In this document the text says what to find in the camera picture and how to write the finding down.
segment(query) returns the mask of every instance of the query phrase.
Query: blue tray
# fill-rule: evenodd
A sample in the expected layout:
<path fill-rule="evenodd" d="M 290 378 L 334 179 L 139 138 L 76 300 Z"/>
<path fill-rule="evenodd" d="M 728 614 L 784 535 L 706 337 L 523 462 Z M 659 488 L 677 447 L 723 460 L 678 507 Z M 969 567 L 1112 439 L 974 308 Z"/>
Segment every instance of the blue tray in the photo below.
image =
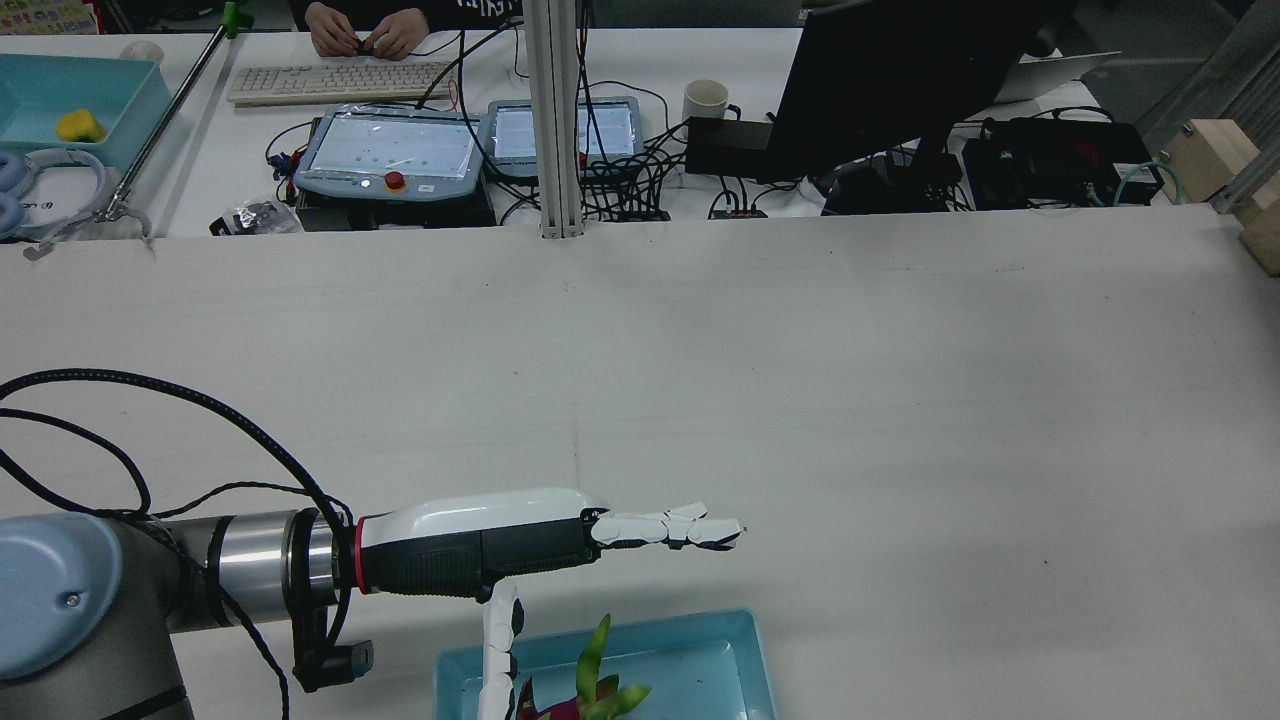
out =
<path fill-rule="evenodd" d="M 169 88 L 151 60 L 0 54 L 0 150 L 72 147 L 127 172 L 169 108 Z M 87 109 L 102 142 L 67 142 L 58 120 Z"/>
<path fill-rule="evenodd" d="M 539 710 L 576 694 L 577 656 L 590 630 L 517 639 L 516 693 L 534 676 Z M 613 625 L 600 676 L 653 691 L 626 720 L 777 720 L 764 651 L 748 610 L 703 612 Z M 475 720 L 480 647 L 453 650 L 435 662 L 435 720 Z"/>

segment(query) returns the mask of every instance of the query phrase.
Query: dragon fruit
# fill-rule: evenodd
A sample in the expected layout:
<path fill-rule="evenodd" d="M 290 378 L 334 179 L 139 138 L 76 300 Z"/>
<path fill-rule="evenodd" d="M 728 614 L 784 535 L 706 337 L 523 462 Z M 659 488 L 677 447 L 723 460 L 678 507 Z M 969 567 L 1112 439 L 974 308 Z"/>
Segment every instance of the dragon fruit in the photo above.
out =
<path fill-rule="evenodd" d="M 649 694 L 649 687 L 620 688 L 617 675 L 600 679 L 600 660 L 608 639 L 609 616 L 605 615 L 577 657 L 577 697 L 538 710 L 534 707 L 534 679 L 529 678 L 520 688 L 515 720 L 614 720 L 635 710 Z"/>

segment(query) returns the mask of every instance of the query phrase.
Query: white robotic hand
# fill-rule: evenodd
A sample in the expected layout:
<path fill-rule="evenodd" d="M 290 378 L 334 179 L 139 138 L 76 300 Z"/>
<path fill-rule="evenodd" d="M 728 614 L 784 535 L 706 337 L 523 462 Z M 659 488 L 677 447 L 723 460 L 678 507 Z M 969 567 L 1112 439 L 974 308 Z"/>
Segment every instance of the white robotic hand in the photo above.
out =
<path fill-rule="evenodd" d="M 525 625 L 525 609 L 516 596 L 516 582 L 498 580 L 484 605 L 484 659 L 479 720 L 504 720 L 516 707 L 516 659 L 511 644 Z"/>
<path fill-rule="evenodd" d="M 591 539 L 608 548 L 660 542 L 676 550 L 686 544 L 703 550 L 730 550 L 745 529 L 736 519 L 708 519 L 707 506 L 694 502 L 643 515 L 612 510 L 603 512 L 591 525 Z"/>
<path fill-rule="evenodd" d="M 355 574 L 364 593 L 442 594 L 480 602 L 498 580 L 594 562 L 607 548 L 663 543 L 730 550 L 744 532 L 707 518 L 701 502 L 664 512 L 616 512 L 571 488 L 438 500 L 361 518 Z"/>

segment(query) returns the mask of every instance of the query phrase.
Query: yellow sponge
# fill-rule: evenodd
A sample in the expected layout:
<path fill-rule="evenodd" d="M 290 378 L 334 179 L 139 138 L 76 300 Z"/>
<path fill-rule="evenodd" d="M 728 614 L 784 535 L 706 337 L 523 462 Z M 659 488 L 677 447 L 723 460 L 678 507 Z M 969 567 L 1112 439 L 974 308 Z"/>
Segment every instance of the yellow sponge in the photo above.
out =
<path fill-rule="evenodd" d="M 97 124 L 93 113 L 81 108 L 58 120 L 58 138 L 65 142 L 102 142 L 106 140 L 106 131 Z"/>

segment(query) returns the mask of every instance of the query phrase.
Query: hand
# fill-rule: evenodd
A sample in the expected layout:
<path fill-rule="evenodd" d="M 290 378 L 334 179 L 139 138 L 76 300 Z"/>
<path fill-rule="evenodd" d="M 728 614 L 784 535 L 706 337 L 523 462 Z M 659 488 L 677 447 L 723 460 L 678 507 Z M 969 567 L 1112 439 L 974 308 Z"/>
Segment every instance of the hand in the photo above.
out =
<path fill-rule="evenodd" d="M 365 46 L 374 49 L 374 58 L 403 60 L 422 42 L 430 28 L 426 15 L 417 8 L 392 13 L 378 23 L 365 38 Z"/>
<path fill-rule="evenodd" d="M 334 10 L 324 3 L 307 5 L 307 27 L 311 28 L 311 45 L 316 49 L 316 55 L 321 58 L 351 58 L 360 47 L 360 38 L 351 27 L 347 15 Z"/>

